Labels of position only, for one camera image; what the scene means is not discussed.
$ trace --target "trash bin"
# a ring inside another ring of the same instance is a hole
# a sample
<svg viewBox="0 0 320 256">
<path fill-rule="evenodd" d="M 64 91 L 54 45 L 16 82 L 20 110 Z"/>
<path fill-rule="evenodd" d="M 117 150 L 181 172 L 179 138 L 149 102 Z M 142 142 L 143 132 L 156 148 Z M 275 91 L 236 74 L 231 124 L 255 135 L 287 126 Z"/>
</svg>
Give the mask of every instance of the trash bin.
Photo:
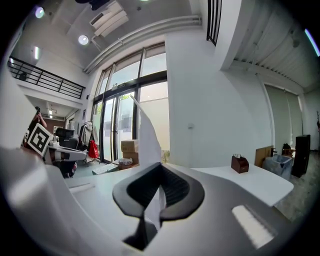
<svg viewBox="0 0 320 256">
<path fill-rule="evenodd" d="M 275 154 L 272 157 L 266 157 L 262 168 L 266 169 L 287 181 L 290 179 L 293 159 L 288 156 Z"/>
</svg>

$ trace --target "black speaker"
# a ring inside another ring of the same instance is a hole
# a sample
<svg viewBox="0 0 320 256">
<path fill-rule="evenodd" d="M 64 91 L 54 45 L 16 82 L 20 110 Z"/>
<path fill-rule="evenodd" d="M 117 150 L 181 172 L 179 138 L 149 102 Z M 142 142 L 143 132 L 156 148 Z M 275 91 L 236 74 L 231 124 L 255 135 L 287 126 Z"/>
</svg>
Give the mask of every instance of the black speaker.
<svg viewBox="0 0 320 256">
<path fill-rule="evenodd" d="M 310 135 L 295 138 L 295 157 L 291 174 L 301 177 L 307 172 L 310 154 Z"/>
</svg>

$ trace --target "desk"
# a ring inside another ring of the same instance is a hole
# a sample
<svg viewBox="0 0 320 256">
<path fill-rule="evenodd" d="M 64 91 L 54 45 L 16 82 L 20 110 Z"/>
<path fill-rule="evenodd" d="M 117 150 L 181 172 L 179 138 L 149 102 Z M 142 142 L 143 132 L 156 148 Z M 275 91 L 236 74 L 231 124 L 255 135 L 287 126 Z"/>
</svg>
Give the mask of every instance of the desk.
<svg viewBox="0 0 320 256">
<path fill-rule="evenodd" d="M 179 165 L 169 165 L 178 171 L 181 169 Z M 294 185 L 284 178 L 253 164 L 249 165 L 248 172 L 241 174 L 230 166 L 193 168 L 193 170 L 232 181 L 270 207 L 286 197 L 294 188 Z"/>
<path fill-rule="evenodd" d="M 69 188 L 88 184 L 88 189 L 73 193 L 82 209 L 106 232 L 118 240 L 124 240 L 135 233 L 139 219 L 124 215 L 114 202 L 114 186 L 146 166 L 138 166 L 122 171 L 114 171 L 87 177 L 68 178 L 65 183 Z"/>
</svg>

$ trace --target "black balcony railing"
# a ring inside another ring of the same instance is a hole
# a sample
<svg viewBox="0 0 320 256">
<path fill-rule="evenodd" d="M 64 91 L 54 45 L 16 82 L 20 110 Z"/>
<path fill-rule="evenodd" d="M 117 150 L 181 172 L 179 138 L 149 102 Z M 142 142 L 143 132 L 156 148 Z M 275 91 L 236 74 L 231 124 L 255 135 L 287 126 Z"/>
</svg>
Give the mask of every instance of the black balcony railing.
<svg viewBox="0 0 320 256">
<path fill-rule="evenodd" d="M 208 26 L 206 39 L 217 45 L 220 19 L 222 10 L 222 0 L 208 0 Z"/>
<path fill-rule="evenodd" d="M 10 57 L 7 65 L 14 78 L 70 97 L 81 99 L 81 95 L 86 89 L 75 82 L 14 57 Z"/>
</svg>

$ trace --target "plastic bag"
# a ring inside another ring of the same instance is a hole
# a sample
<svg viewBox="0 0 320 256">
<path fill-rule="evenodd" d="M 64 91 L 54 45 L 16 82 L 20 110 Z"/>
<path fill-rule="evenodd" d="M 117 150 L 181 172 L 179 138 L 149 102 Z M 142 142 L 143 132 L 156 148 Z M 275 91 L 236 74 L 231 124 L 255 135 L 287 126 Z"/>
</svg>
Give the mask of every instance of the plastic bag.
<svg viewBox="0 0 320 256">
<path fill-rule="evenodd" d="M 98 151 L 97 145 L 93 139 L 90 141 L 90 149 L 89 149 L 88 156 L 91 158 L 98 158 L 99 157 L 99 151 Z"/>
</svg>

